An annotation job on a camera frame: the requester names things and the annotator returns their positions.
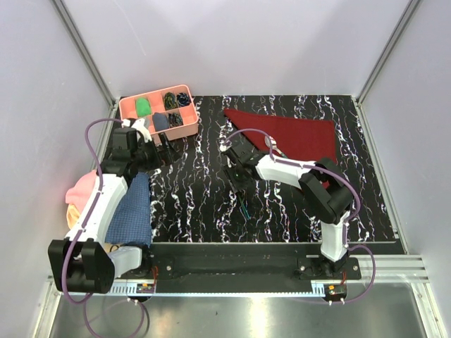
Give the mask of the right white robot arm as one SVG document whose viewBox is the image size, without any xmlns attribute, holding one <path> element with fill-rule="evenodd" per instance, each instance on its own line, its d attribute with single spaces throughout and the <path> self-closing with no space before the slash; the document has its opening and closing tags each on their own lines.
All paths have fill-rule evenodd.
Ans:
<svg viewBox="0 0 451 338">
<path fill-rule="evenodd" d="M 313 269 L 328 279 L 345 271 L 349 256 L 349 222 L 361 208 L 357 191 L 330 158 L 297 161 L 283 156 L 269 145 L 268 152 L 237 152 L 226 141 L 219 146 L 230 163 L 223 167 L 234 192 L 246 189 L 252 180 L 274 181 L 301 191 L 314 216 L 321 222 L 321 253 Z"/>
</svg>

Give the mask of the iridescent rainbow fork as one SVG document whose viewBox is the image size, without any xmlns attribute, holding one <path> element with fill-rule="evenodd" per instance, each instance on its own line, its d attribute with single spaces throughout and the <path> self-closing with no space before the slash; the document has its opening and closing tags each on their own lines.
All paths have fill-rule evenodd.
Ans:
<svg viewBox="0 0 451 338">
<path fill-rule="evenodd" d="M 238 193 L 236 194 L 236 196 L 237 196 L 237 200 L 238 200 L 239 203 L 240 203 L 240 211 L 241 211 L 241 213 L 242 213 L 244 219 L 245 219 L 245 220 L 249 220 L 249 219 L 250 219 L 250 215 L 249 215 L 249 213 L 248 213 L 247 206 L 246 206 L 246 204 L 245 204 L 245 200 L 244 200 L 243 194 L 240 193 L 240 192 L 238 192 Z"/>
</svg>

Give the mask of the dark red cloth napkin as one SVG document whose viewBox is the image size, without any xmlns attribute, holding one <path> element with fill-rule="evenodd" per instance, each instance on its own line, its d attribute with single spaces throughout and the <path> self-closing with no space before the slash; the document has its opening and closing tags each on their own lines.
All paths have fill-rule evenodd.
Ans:
<svg viewBox="0 0 451 338">
<path fill-rule="evenodd" d="M 336 161 L 335 126 L 328 120 L 285 118 L 258 115 L 226 108 L 224 115 L 258 151 L 264 152 L 257 170 L 264 181 L 281 182 L 300 188 L 300 177 L 306 171 L 299 162 L 314 165 L 322 158 Z M 287 156 L 283 158 L 265 145 L 264 138 L 272 137 L 278 148 Z"/>
</svg>

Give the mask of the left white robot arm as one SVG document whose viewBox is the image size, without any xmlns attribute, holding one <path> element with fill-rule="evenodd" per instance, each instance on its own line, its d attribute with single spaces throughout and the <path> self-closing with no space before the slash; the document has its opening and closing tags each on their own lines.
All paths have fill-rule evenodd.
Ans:
<svg viewBox="0 0 451 338">
<path fill-rule="evenodd" d="M 120 124 L 109 156 L 94 160 L 94 186 L 80 218 L 47 249 L 56 288 L 66 297 L 106 294 L 116 278 L 131 273 L 143 279 L 152 271 L 147 172 L 175 163 L 180 154 L 164 133 L 155 143 L 146 118 Z"/>
</svg>

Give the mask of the iridescent handled spoon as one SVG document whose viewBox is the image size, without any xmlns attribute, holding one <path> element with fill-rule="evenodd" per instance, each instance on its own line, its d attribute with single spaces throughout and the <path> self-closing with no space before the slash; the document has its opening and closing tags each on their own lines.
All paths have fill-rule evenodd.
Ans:
<svg viewBox="0 0 451 338">
<path fill-rule="evenodd" d="M 287 158 L 287 156 L 278 148 L 277 142 L 272 137 L 265 137 L 264 138 L 265 145 L 272 150 L 272 152 L 275 152 L 278 156 Z"/>
</svg>

